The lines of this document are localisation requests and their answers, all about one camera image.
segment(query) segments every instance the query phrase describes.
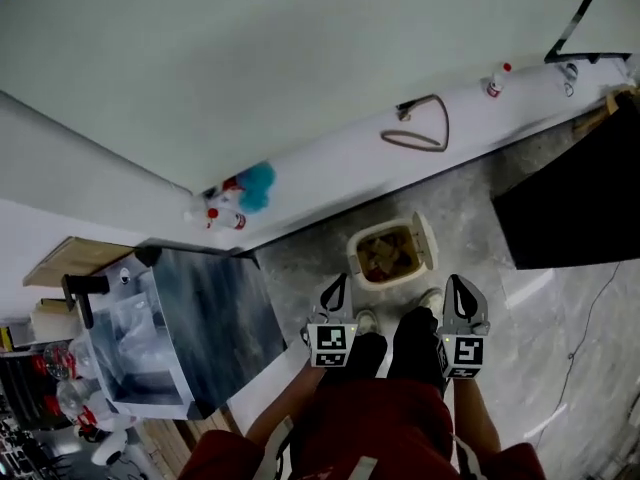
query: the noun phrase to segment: wooden floor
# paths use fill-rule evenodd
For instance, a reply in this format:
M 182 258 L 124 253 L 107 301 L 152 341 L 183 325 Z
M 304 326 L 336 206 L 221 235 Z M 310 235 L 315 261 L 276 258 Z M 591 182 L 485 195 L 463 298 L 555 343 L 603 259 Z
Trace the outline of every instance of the wooden floor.
M 142 427 L 140 439 L 165 480 L 175 480 L 180 475 L 205 432 L 226 430 L 240 434 L 227 409 L 217 410 L 206 420 L 145 420 Z

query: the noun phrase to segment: gray floor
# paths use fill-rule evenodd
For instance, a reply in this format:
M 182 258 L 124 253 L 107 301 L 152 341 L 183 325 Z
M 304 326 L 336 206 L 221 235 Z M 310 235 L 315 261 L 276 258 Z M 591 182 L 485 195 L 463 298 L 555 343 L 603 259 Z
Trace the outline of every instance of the gray floor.
M 439 244 L 439 270 L 383 292 L 354 287 L 354 306 L 376 312 L 391 344 L 399 318 L 428 287 L 444 286 L 452 273 L 473 281 L 489 300 L 492 322 L 478 382 L 503 446 L 525 440 L 536 445 L 550 480 L 596 473 L 614 451 L 640 391 L 640 262 L 622 263 L 596 301 L 559 413 L 543 434 L 534 432 L 556 411 L 568 355 L 616 265 L 516 271 L 490 203 L 492 195 L 546 165 L 574 140 L 571 123 L 565 123 L 258 250 L 285 339 L 298 336 L 313 288 L 348 272 L 351 235 L 420 210 Z M 392 352 L 390 347 L 380 375 Z M 446 401 L 452 408 L 451 391 Z

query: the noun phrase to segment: white trash bin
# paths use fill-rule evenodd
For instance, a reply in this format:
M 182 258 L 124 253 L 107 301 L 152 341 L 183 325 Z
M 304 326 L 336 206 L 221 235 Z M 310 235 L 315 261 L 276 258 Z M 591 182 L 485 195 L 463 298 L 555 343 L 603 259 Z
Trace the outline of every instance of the white trash bin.
M 394 256 L 398 254 L 396 250 L 400 250 L 402 265 L 399 266 L 398 260 L 390 260 L 390 256 L 374 253 L 379 250 L 393 250 Z M 420 212 L 415 212 L 411 219 L 390 220 L 353 235 L 347 243 L 347 258 L 356 282 L 365 290 L 378 291 L 413 281 L 436 270 L 438 244 L 427 219 Z M 388 267 L 389 261 L 393 261 L 393 267 L 389 273 L 383 272 L 379 265 L 386 262 L 385 266 Z

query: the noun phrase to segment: plastic bottle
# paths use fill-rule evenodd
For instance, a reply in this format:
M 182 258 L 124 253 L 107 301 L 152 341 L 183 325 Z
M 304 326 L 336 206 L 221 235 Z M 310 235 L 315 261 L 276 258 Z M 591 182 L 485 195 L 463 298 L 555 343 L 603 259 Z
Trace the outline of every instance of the plastic bottle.
M 231 229 L 242 229 L 247 223 L 247 218 L 244 215 L 229 208 L 209 208 L 207 217 L 214 225 Z
M 506 75 L 511 72 L 511 64 L 505 62 L 500 71 L 496 71 L 491 75 L 491 80 L 487 84 L 487 94 L 492 98 L 497 98 L 504 89 Z

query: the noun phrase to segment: shoe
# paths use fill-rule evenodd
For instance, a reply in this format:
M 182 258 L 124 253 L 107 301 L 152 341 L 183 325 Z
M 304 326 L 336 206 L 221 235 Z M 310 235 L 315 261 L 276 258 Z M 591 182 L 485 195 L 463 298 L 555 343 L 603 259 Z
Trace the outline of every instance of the shoe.
M 377 333 L 380 330 L 378 319 L 373 311 L 364 309 L 356 315 L 356 323 L 358 324 L 358 336 L 368 334 L 370 332 Z
M 438 327 L 444 320 L 444 292 L 440 288 L 429 288 L 420 299 L 418 306 L 429 308 L 434 318 L 438 321 Z

